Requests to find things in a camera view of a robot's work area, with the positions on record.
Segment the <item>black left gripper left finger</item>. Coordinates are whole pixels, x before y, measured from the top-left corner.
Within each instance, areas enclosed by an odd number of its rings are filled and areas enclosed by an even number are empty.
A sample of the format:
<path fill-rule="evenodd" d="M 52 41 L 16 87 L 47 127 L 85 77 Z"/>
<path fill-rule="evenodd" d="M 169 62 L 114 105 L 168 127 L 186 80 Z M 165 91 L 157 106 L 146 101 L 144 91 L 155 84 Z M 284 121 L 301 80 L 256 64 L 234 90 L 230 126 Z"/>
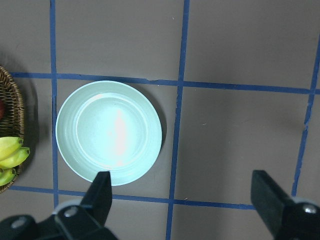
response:
<path fill-rule="evenodd" d="M 61 208 L 55 221 L 64 229 L 100 229 L 105 225 L 111 205 L 111 174 L 100 171 L 82 200 Z"/>

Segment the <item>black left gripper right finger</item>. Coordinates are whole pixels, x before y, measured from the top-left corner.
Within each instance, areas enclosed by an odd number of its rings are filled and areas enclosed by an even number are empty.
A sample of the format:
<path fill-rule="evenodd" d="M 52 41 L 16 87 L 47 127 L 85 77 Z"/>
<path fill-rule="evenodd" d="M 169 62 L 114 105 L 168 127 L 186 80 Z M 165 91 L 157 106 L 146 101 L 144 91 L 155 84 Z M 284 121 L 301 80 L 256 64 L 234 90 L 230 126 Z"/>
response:
<path fill-rule="evenodd" d="M 266 171 L 252 171 L 250 199 L 275 240 L 320 238 L 320 206 L 289 196 Z"/>

